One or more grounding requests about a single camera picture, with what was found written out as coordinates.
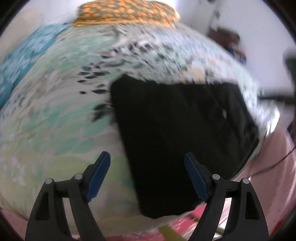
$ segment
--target blue gripper pad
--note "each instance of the blue gripper pad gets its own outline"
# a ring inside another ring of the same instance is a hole
[[[85,196],[87,202],[90,202],[93,198],[98,195],[98,192],[101,188],[101,185],[105,179],[105,176],[108,172],[108,169],[111,164],[111,157],[108,152],[102,158],[99,166],[97,167],[96,171],[92,175],[89,181],[89,189]]]
[[[184,156],[184,165],[197,196],[202,200],[209,200],[206,182],[188,153]]]

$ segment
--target blanket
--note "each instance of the blanket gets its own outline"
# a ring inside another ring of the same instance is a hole
[[[236,82],[260,138],[278,120],[273,103],[257,99],[258,84],[225,50],[183,26],[69,27],[35,62],[0,111],[0,207],[28,218],[47,178],[67,180],[102,151],[111,166],[90,208],[104,235],[168,224],[140,213],[133,179],[110,102],[124,73],[157,83]],[[70,205],[65,200],[66,212]],[[73,217],[67,214],[72,234]]]

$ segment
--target yellow object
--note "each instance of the yellow object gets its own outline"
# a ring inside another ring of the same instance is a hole
[[[186,241],[169,226],[162,226],[158,230],[165,237],[166,241]]]
[[[174,27],[180,15],[172,7],[156,1],[97,0],[78,8],[74,26],[94,24],[143,23]]]

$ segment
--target blue bedsheet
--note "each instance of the blue bedsheet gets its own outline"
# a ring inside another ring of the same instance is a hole
[[[36,60],[55,42],[56,36],[68,27],[65,24],[42,26],[7,56],[0,66],[0,109]]]

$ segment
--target black cable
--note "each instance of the black cable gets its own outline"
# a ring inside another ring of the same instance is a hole
[[[294,148],[282,160],[280,160],[279,162],[273,164],[270,167],[267,167],[267,168],[265,168],[265,169],[263,169],[261,171],[256,172],[255,174],[251,175],[251,177],[257,176],[257,175],[259,175],[259,174],[261,174],[263,172],[267,172],[267,171],[270,171],[271,169],[275,168],[278,164],[280,164],[283,160],[285,160],[295,149],[296,149],[296,146],[294,146]]]

